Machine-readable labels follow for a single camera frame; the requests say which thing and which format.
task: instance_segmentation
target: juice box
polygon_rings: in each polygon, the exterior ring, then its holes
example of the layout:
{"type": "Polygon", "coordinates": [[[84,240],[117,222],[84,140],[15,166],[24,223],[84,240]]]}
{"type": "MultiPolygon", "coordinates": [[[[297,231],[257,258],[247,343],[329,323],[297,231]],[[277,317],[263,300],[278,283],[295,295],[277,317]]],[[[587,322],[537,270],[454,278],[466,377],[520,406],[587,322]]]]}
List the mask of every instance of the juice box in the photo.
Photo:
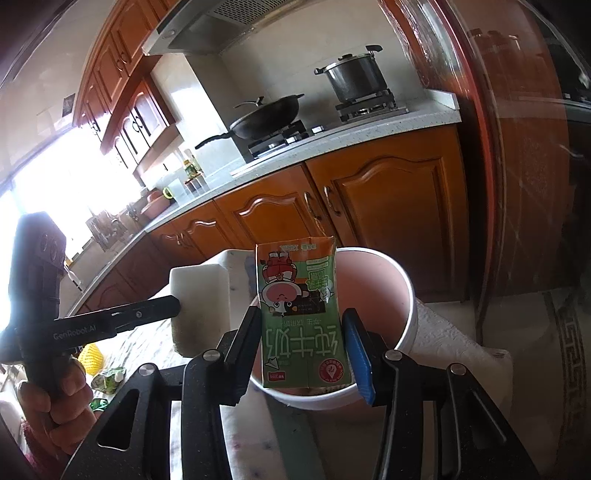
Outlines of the juice box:
{"type": "Polygon", "coordinates": [[[334,237],[256,246],[263,386],[351,383],[339,320],[334,237]]]}

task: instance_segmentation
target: range hood vent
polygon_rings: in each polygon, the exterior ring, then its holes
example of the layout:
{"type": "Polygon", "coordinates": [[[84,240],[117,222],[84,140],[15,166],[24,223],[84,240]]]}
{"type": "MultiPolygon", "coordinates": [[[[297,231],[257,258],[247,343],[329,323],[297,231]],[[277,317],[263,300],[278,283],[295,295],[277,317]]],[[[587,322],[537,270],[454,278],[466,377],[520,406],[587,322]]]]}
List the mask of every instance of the range hood vent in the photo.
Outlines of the range hood vent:
{"type": "Polygon", "coordinates": [[[279,7],[297,0],[180,0],[142,46],[147,55],[218,53],[279,7]]]}

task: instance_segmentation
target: yellow foam fruit net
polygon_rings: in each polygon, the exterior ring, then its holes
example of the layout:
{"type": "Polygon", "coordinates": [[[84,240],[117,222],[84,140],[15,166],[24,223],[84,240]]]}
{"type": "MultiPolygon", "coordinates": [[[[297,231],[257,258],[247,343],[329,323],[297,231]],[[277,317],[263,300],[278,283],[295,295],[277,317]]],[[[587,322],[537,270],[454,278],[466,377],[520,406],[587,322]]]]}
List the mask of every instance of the yellow foam fruit net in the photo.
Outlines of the yellow foam fruit net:
{"type": "Polygon", "coordinates": [[[86,345],[80,355],[78,361],[86,368],[86,373],[93,377],[103,368],[103,354],[95,343],[86,345]]]}

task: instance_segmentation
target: wok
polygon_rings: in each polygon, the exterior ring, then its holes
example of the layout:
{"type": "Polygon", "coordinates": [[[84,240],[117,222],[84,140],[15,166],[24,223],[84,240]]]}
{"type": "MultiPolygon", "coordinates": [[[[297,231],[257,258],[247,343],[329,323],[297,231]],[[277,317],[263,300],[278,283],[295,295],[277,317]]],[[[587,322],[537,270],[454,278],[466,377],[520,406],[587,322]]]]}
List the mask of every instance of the wok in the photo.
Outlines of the wok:
{"type": "Polygon", "coordinates": [[[281,128],[287,127],[287,125],[295,120],[300,111],[298,99],[303,96],[303,93],[299,95],[289,95],[264,105],[262,104],[264,97],[239,103],[234,108],[253,103],[256,105],[257,109],[236,120],[230,125],[229,132],[206,138],[195,147],[195,150],[209,142],[221,140],[222,138],[240,137],[244,140],[255,141],[260,140],[267,135],[271,135],[281,128]]]}

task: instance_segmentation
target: white countertop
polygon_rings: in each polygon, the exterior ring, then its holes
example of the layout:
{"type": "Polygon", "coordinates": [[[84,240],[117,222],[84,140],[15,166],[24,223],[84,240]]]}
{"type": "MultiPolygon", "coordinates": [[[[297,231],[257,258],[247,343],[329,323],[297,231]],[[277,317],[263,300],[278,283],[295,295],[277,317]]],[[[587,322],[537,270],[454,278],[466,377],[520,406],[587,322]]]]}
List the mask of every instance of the white countertop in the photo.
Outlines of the white countertop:
{"type": "Polygon", "coordinates": [[[282,168],[334,150],[339,150],[340,148],[350,147],[358,143],[403,132],[437,127],[439,125],[456,124],[462,121],[454,94],[439,92],[437,90],[425,91],[427,95],[426,99],[409,102],[406,105],[409,113],[386,118],[383,116],[377,117],[376,119],[370,118],[316,135],[294,144],[292,148],[258,163],[252,168],[247,168],[239,177],[233,178],[231,181],[215,189],[200,195],[187,195],[180,204],[174,203],[160,216],[150,222],[140,233],[135,235],[125,248],[101,269],[96,278],[88,285],[81,298],[69,310],[68,315],[73,314],[80,308],[117,262],[146,234],[202,203],[282,168]]]}

